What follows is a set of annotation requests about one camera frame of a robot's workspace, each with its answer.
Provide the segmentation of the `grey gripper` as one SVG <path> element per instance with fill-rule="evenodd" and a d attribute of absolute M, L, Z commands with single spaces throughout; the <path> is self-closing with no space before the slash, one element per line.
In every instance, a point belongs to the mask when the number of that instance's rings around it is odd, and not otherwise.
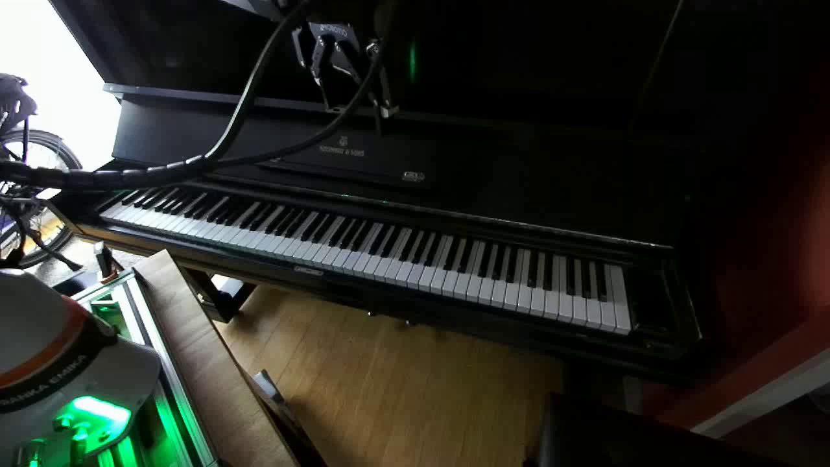
<path fill-rule="evenodd" d="M 306 22 L 291 32 L 293 52 L 300 66 L 309 66 L 311 80 L 322 93 L 322 105 L 332 109 L 326 80 L 324 80 L 324 58 L 328 54 L 359 54 L 359 39 L 350 23 L 322 23 Z M 381 120 L 390 120 L 397 115 L 397 105 L 390 97 L 390 83 L 387 66 L 377 61 L 377 48 L 365 49 L 367 66 L 374 67 L 374 83 L 367 92 L 367 101 L 377 111 Z"/>

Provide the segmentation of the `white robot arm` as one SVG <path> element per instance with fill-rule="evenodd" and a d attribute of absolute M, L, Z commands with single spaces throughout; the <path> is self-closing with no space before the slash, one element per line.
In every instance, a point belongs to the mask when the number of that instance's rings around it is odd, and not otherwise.
<path fill-rule="evenodd" d="M 0 467 L 298 467 L 170 255 L 73 299 L 1 276 Z"/>

